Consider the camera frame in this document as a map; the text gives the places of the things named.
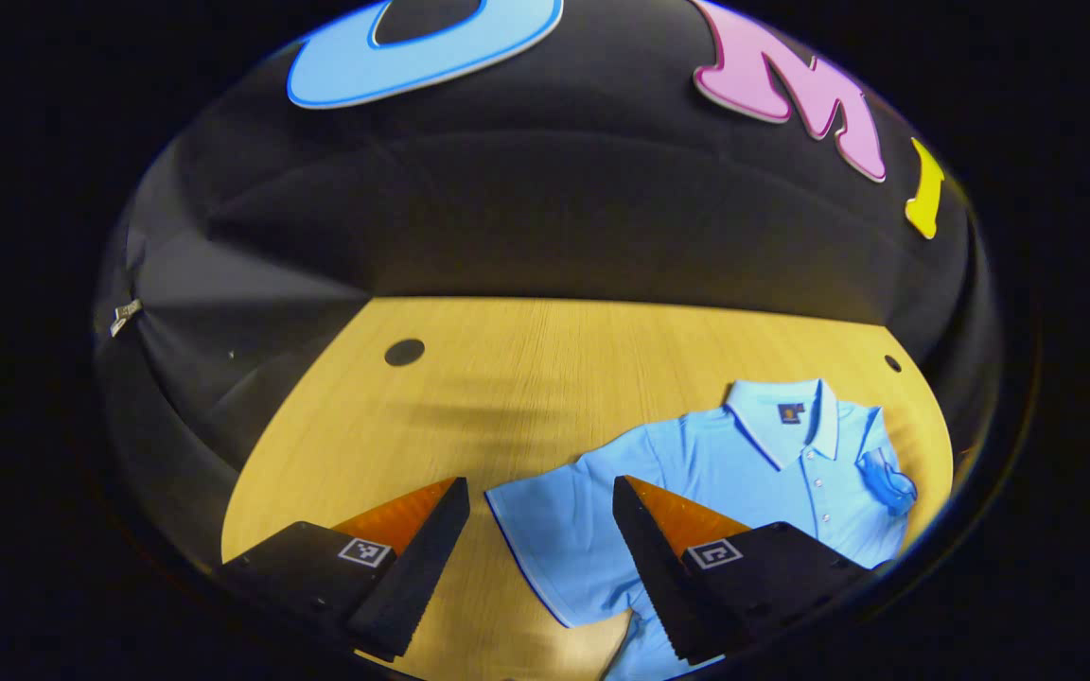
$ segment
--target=light blue polo shirt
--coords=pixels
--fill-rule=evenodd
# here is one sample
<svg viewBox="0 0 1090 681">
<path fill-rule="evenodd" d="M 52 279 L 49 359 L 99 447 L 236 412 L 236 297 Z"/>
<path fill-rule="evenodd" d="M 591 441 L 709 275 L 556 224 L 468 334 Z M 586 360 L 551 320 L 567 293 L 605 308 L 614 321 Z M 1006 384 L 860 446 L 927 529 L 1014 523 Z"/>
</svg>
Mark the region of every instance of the light blue polo shirt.
<svg viewBox="0 0 1090 681">
<path fill-rule="evenodd" d="M 614 520 L 614 479 L 632 475 L 742 522 L 784 521 L 873 569 L 903 544 L 911 479 L 881 406 L 835 400 L 822 379 L 736 382 L 726 404 L 649 423 L 571 465 L 485 492 L 533 591 L 565 627 L 632 608 L 608 681 L 662 681 L 676 656 Z"/>
</svg>

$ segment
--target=table surface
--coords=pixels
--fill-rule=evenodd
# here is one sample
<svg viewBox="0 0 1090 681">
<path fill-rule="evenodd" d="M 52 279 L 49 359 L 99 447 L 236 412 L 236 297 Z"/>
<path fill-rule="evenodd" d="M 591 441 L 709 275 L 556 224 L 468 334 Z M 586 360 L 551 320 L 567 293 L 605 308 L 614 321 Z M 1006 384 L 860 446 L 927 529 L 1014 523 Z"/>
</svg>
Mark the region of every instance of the table surface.
<svg viewBox="0 0 1090 681">
<path fill-rule="evenodd" d="M 423 356 L 390 366 L 386 350 L 408 338 L 423 341 Z M 465 476 L 470 519 L 410 649 L 386 665 L 429 681 L 593 681 L 628 611 L 559 625 L 520 575 L 482 491 L 574 462 L 643 423 L 714 409 L 732 380 L 813 378 L 837 398 L 884 406 L 900 467 L 920 490 L 906 550 L 948 497 L 950 440 L 927 380 L 881 326 L 647 303 L 376 297 L 255 445 L 226 512 L 221 560 L 293 521 L 334 526 Z"/>
</svg>

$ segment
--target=shirt placket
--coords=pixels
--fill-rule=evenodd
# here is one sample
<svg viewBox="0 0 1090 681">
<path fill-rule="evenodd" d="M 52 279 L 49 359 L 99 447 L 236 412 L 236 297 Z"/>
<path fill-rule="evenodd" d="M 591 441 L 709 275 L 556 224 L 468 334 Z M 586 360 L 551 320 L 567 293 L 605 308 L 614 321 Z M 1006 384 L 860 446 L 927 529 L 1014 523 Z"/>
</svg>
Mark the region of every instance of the shirt placket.
<svg viewBox="0 0 1090 681">
<path fill-rule="evenodd" d="M 835 523 L 827 503 L 827 485 L 823 475 L 826 473 L 826 462 L 810 446 L 801 449 L 800 461 L 801 473 L 806 475 L 806 487 L 810 491 L 810 503 L 814 508 L 814 537 L 826 540 Z"/>
</svg>

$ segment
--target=blue letter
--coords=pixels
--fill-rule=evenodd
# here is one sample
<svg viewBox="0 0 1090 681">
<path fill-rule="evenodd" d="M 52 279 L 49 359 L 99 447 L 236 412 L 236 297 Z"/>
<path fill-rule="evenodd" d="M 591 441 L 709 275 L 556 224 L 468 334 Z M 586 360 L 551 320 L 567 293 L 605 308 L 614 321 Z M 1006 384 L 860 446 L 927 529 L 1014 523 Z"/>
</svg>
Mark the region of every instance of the blue letter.
<svg viewBox="0 0 1090 681">
<path fill-rule="evenodd" d="M 354 107 L 450 81 L 528 50 L 562 17 L 562 0 L 482 0 L 459 25 L 377 45 L 389 8 L 372 4 L 308 36 L 289 72 L 289 99 L 306 109 Z"/>
</svg>

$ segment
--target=shirt collar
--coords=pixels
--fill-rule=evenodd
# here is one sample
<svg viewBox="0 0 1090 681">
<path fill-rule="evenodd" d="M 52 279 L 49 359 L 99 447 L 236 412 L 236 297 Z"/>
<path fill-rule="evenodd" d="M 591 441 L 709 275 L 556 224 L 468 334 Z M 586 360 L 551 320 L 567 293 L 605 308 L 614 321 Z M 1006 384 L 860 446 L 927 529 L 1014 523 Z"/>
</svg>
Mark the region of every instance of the shirt collar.
<svg viewBox="0 0 1090 681">
<path fill-rule="evenodd" d="M 770 448 L 768 442 L 761 441 L 756 433 L 752 431 L 751 423 L 744 418 L 746 414 L 752 413 L 753 406 L 758 405 L 758 398 L 765 396 L 796 398 L 801 401 L 813 397 L 812 411 L 818 414 L 818 421 L 814 422 L 812 433 L 803 448 L 790 449 L 787 452 L 774 451 L 775 448 Z M 814 452 L 826 460 L 835 460 L 835 449 L 839 445 L 839 402 L 835 400 L 835 393 L 831 391 L 826 380 L 816 378 L 797 384 L 753 384 L 749 380 L 735 380 L 735 385 L 730 387 L 730 396 L 726 398 L 726 406 L 776 470 L 783 470 L 808 452 Z"/>
</svg>

